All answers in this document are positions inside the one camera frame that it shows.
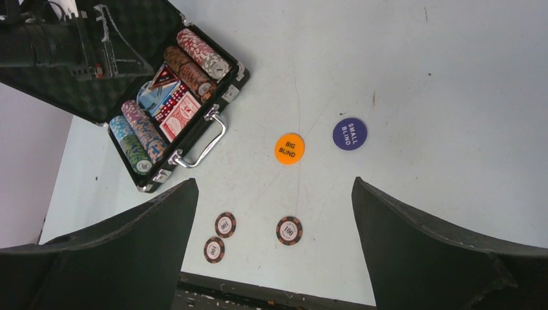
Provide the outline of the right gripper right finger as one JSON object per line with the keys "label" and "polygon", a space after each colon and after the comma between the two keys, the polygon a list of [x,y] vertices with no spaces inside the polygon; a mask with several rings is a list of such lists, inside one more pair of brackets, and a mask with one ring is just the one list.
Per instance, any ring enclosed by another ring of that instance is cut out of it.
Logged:
{"label": "right gripper right finger", "polygon": [[547,249],[465,229],[361,178],[352,205],[378,309],[547,308]]}

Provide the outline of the orange big blind button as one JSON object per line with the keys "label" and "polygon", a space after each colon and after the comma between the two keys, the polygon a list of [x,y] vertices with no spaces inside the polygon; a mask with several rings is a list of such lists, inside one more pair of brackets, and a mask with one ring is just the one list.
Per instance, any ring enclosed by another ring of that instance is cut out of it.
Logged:
{"label": "orange big blind button", "polygon": [[304,140],[295,133],[285,134],[275,144],[275,157],[283,165],[298,163],[304,155]]}

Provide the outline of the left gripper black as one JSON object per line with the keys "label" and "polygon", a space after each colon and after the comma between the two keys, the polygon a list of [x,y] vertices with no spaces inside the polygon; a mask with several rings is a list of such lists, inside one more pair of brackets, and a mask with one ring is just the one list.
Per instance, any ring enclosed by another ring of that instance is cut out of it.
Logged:
{"label": "left gripper black", "polygon": [[59,20],[74,29],[79,62],[68,67],[78,80],[150,76],[153,67],[130,45],[109,8],[95,1],[52,1]]}

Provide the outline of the blue small blind button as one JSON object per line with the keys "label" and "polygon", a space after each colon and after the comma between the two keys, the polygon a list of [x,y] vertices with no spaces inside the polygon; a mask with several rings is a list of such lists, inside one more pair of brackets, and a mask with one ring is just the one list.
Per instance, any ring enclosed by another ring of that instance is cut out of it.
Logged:
{"label": "blue small blind button", "polygon": [[368,137],[366,123],[359,118],[345,118],[340,120],[332,132],[335,145],[345,151],[357,150],[364,145]]}

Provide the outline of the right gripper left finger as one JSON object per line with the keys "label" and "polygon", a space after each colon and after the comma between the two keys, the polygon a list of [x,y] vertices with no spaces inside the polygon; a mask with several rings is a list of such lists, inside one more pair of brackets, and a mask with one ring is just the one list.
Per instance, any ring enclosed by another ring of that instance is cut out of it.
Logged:
{"label": "right gripper left finger", "polygon": [[170,309],[193,226],[194,179],[43,244],[1,250],[2,309]]}

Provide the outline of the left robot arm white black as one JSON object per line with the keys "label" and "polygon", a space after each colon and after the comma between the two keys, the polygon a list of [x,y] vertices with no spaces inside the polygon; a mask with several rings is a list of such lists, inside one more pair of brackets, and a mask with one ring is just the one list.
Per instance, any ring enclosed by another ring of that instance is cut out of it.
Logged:
{"label": "left robot arm white black", "polygon": [[1,1],[1,67],[61,67],[81,81],[153,72],[93,1]]}

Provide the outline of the all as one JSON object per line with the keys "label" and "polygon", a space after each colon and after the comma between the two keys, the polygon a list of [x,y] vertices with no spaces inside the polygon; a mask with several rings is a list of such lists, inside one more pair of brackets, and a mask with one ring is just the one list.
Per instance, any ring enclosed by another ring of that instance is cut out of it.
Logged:
{"label": "all", "polygon": [[149,88],[154,89],[163,87],[165,85],[175,83],[178,80],[179,77],[174,73],[173,69],[167,63],[163,63],[151,80]]}

